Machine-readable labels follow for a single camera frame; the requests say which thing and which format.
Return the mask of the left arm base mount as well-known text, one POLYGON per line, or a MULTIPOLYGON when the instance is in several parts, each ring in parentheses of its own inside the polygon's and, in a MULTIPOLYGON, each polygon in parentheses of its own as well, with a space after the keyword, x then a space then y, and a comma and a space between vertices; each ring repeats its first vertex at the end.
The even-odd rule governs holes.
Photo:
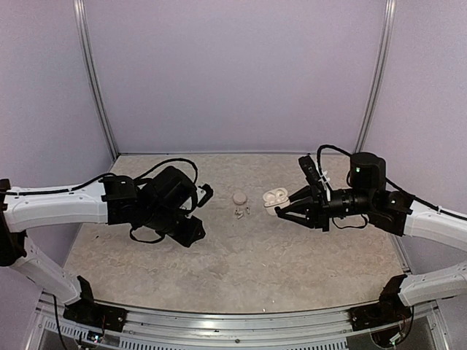
POLYGON ((103 331, 111 330, 121 333, 128 311, 124 308, 97 303, 94 300, 90 283, 81 276, 78 276, 77 280, 80 284, 79 298, 65 305, 64 319, 103 331))

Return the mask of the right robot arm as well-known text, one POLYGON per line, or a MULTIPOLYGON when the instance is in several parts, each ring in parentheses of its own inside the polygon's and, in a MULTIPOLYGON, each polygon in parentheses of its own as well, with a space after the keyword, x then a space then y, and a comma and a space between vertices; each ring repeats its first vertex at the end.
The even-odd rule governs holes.
MULTIPOLYGON (((447 211, 402 190, 386 177, 386 162, 370 152, 348 156, 348 186, 331 188, 321 159, 306 155, 298 164, 307 185, 288 198, 287 206, 275 206, 275 214, 311 229, 329 230, 335 218, 363 216, 366 224, 386 233, 418 237, 466 250, 466 216, 447 211)), ((402 306, 457 297, 466 293, 466 264, 425 274, 394 276, 386 284, 373 308, 374 318, 387 324, 400 314, 402 306)))

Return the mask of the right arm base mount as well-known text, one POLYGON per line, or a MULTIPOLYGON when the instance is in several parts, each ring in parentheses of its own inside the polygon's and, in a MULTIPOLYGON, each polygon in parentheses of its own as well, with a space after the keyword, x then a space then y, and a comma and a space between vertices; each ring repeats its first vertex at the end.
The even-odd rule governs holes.
POLYGON ((377 302, 350 308, 348 313, 352 330, 381 327, 410 318, 412 309, 405 306, 398 296, 401 284, 407 277, 406 274, 392 277, 384 286, 377 302))

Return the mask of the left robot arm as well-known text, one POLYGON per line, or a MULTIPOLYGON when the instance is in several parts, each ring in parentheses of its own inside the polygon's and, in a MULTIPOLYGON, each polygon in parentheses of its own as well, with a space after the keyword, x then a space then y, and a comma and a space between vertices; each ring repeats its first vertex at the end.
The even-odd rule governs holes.
POLYGON ((153 178, 107 173, 69 187, 13 187, 1 180, 1 266, 23 274, 56 296, 86 324, 95 324, 102 309, 90 284, 73 276, 42 252, 27 230, 53 225, 92 223, 130 225, 154 230, 152 244, 170 237, 189 247, 205 236, 195 209, 214 192, 198 186, 185 173, 168 166, 153 178))

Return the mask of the white charging case gold trim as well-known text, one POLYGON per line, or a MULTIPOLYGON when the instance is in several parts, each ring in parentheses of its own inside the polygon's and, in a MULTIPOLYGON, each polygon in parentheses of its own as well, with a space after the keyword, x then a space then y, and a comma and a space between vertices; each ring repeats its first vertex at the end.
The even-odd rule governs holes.
POLYGON ((275 208, 283 209, 290 205, 288 191, 284 187, 269 190, 263 194, 263 207, 266 213, 275 216, 275 208))

